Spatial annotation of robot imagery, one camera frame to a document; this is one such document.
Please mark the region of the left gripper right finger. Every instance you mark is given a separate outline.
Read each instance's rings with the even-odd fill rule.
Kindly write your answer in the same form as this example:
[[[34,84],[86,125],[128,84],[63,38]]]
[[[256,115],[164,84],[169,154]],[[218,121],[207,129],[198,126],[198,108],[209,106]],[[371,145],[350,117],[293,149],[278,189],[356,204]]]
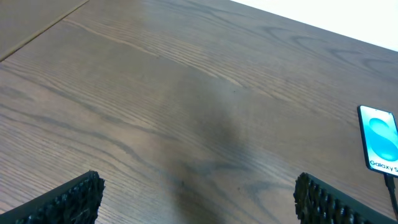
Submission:
[[[397,224],[393,220],[306,173],[295,181],[295,213],[304,223]]]

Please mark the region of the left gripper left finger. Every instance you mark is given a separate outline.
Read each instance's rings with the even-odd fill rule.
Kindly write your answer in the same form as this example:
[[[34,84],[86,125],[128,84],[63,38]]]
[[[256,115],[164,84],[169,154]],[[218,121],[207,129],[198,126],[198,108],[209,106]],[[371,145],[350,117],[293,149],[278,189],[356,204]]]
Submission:
[[[94,224],[105,180],[90,170],[1,214],[1,224]]]

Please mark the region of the blue Galaxy smartphone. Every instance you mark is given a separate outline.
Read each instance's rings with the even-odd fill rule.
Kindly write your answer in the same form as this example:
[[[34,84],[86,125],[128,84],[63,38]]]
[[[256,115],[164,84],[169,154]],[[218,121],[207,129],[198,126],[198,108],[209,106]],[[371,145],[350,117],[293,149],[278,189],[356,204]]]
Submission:
[[[397,125],[394,115],[365,105],[357,107],[366,167],[397,177]]]

